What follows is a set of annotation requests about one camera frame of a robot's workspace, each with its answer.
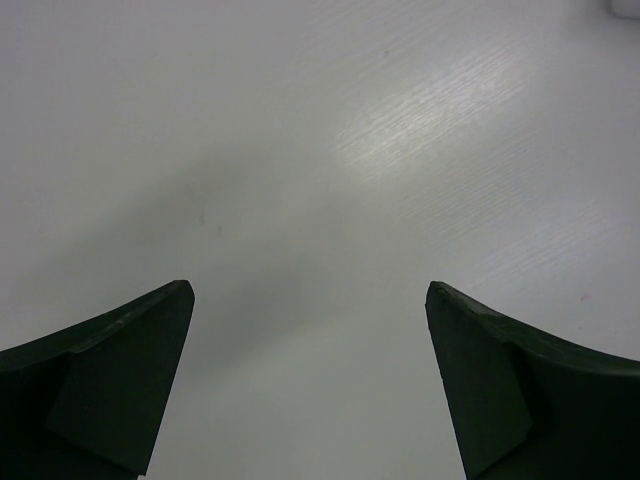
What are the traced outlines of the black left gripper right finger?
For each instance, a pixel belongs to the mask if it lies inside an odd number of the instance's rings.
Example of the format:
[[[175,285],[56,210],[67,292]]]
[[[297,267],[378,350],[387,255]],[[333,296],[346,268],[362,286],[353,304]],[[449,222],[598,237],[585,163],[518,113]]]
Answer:
[[[639,364],[433,282],[429,333],[468,479],[636,479]]]

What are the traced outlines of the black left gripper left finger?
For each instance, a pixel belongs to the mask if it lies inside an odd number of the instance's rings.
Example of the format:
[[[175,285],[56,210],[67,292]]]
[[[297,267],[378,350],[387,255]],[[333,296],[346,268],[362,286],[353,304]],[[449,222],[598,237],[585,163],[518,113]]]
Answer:
[[[2,478],[146,475],[194,304],[175,280],[2,351]]]

